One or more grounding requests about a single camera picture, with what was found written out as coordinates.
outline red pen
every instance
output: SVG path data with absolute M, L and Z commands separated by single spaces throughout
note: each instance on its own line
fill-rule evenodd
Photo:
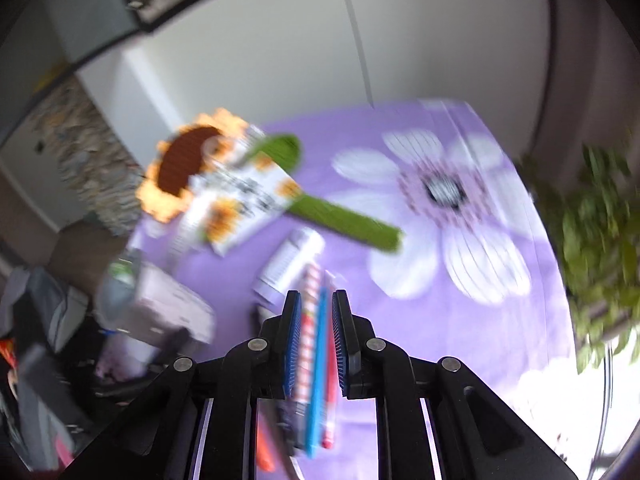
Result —
M 329 316 L 329 330 L 327 330 L 327 352 L 326 352 L 326 399 L 325 419 L 324 419 L 324 437 L 322 438 L 322 447 L 331 449 L 335 441 L 335 409 L 338 402 L 338 361 L 335 357 L 335 339 L 334 339 L 334 322 L 333 297 L 335 292 L 334 277 L 327 273 L 327 285 L 329 293 L 329 308 L 327 315 Z

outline white flower print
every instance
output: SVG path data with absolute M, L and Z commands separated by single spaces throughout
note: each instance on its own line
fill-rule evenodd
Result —
M 425 130 L 390 132 L 383 139 L 401 163 L 368 148 L 340 152 L 334 170 L 369 189 L 328 197 L 404 231 L 398 253 L 370 251 L 373 281 L 392 298 L 418 298 L 442 259 L 456 287 L 478 303 L 497 306 L 529 294 L 520 251 L 486 221 L 530 240 L 546 240 L 546 232 L 517 173 L 503 167 L 500 146 L 481 133 L 459 138 L 447 150 Z

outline tablecloth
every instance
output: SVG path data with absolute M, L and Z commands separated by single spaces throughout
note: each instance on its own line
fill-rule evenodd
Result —
M 401 251 L 386 254 L 318 228 L 326 240 L 319 263 L 339 276 L 354 314 L 369 318 L 377 336 L 421 359 L 458 357 L 524 418 L 536 398 L 527 398 L 523 376 L 530 382 L 549 368 L 554 377 L 575 370 L 567 300 L 545 229 L 511 161 L 469 105 L 362 106 L 264 130 L 300 138 L 294 177 L 306 192 L 404 231 Z M 174 276 L 217 317 L 215 340 L 200 360 L 252 336 L 255 279 L 301 224 L 283 216 L 224 259 L 203 246 L 181 261 Z M 175 222 L 160 236 L 157 227 L 143 219 L 136 237 L 161 265 Z M 377 478 L 373 403 L 343 400 L 338 421 L 335 449 L 301 458 L 305 477 Z

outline orange object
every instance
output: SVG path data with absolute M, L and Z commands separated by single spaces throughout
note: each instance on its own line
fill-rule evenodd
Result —
M 5 358 L 11 368 L 16 367 L 14 342 L 11 339 L 0 340 L 0 355 Z
M 262 423 L 258 419 L 258 425 L 256 430 L 256 443 L 255 443 L 255 463 L 258 467 L 266 471 L 267 473 L 273 473 L 276 471 L 276 463 L 269 449 L 268 439 L 265 433 L 262 431 Z

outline flower center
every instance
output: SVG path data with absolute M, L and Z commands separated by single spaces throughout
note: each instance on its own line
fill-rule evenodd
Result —
M 427 195 L 440 207 L 458 210 L 466 202 L 466 193 L 459 181 L 446 174 L 434 174 L 422 179 Z

